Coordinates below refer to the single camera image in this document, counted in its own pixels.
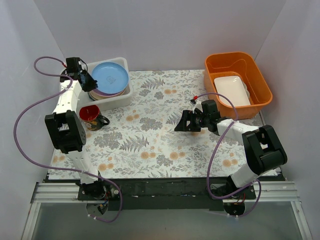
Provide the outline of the pink round plate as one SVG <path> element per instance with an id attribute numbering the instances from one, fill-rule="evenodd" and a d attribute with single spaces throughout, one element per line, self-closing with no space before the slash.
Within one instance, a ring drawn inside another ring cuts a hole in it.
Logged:
<path id="1" fill-rule="evenodd" d="M 124 92 L 125 92 L 125 89 L 123 89 L 122 91 L 117 92 L 117 93 L 105 93 L 105 92 L 102 92 L 102 91 L 100 91 L 98 89 L 94 89 L 94 90 L 91 90 L 89 93 L 92 96 L 97 97 L 99 99 L 106 99 L 106 98 L 112 98 L 112 97 L 120 96 Z"/>

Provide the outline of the light blue round plate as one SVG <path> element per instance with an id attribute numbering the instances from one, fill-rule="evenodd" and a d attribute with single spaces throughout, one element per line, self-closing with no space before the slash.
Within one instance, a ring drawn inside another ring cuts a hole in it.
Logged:
<path id="1" fill-rule="evenodd" d="M 129 84 L 127 70 L 114 62 L 98 64 L 92 70 L 91 76 L 97 81 L 97 88 L 93 91 L 103 96 L 118 94 Z"/>

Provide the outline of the cream and green plate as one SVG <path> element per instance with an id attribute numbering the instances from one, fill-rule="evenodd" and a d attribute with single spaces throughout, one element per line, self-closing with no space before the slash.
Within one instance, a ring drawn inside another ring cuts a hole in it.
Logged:
<path id="1" fill-rule="evenodd" d="M 98 97 L 94 97 L 94 96 L 92 96 L 89 92 L 88 92 L 88 95 L 89 95 L 89 97 L 91 98 L 91 99 L 93 99 L 94 101 L 99 101 L 99 100 L 104 100 L 104 99 L 110 99 L 110 98 L 112 98 L 112 97 L 110 97 L 110 98 L 98 98 Z"/>

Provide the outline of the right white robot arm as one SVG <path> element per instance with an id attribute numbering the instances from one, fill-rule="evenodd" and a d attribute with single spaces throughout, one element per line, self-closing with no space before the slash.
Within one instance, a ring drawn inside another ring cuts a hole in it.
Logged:
<path id="1" fill-rule="evenodd" d="M 250 126 L 228 117 L 222 117 L 214 100 L 197 103 L 192 110 L 183 110 L 176 132 L 200 132 L 208 129 L 221 139 L 228 137 L 244 147 L 246 163 L 228 176 L 226 184 L 209 191 L 214 199 L 237 199 L 245 188 L 253 184 L 261 175 L 287 163 L 287 154 L 270 125 Z"/>

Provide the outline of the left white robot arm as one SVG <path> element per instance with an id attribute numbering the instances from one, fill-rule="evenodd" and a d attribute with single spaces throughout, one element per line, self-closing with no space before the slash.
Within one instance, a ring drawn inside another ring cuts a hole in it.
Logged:
<path id="1" fill-rule="evenodd" d="M 45 125 L 55 149 L 60 150 L 80 170 L 82 193 L 101 200 L 107 190 L 99 171 L 92 165 L 86 152 L 85 129 L 77 116 L 77 105 L 82 91 L 89 92 L 98 87 L 97 81 L 88 73 L 88 66 L 79 57 L 66 59 L 65 70 L 60 76 L 60 88 L 65 91 L 58 98 L 52 114 L 45 116 Z"/>

